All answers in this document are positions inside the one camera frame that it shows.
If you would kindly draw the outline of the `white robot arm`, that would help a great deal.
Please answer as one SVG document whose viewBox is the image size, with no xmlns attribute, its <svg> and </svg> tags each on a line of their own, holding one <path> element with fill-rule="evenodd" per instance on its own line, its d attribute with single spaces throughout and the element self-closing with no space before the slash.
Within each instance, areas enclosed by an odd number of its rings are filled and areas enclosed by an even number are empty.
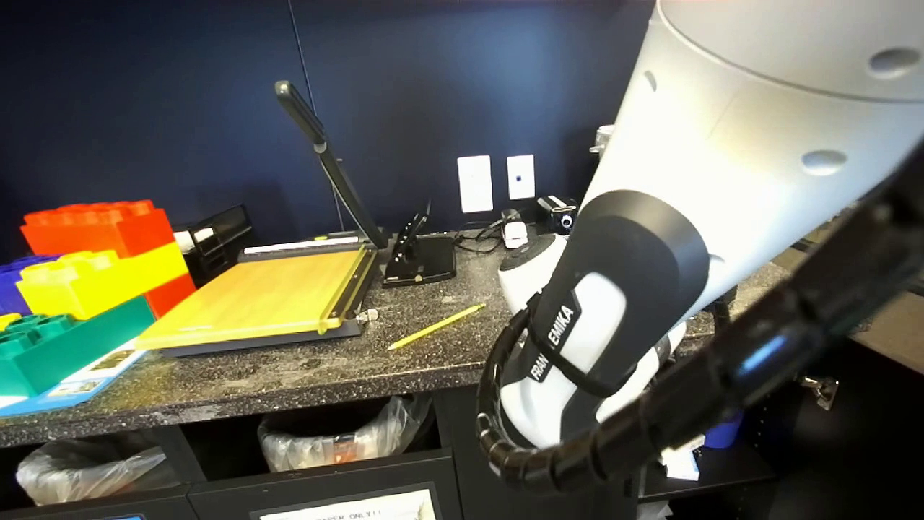
<svg viewBox="0 0 924 520">
<path fill-rule="evenodd" d="M 655 345 L 867 196 L 924 134 L 924 0 L 655 0 L 575 222 L 499 264 L 535 447 L 599 427 Z"/>
</svg>

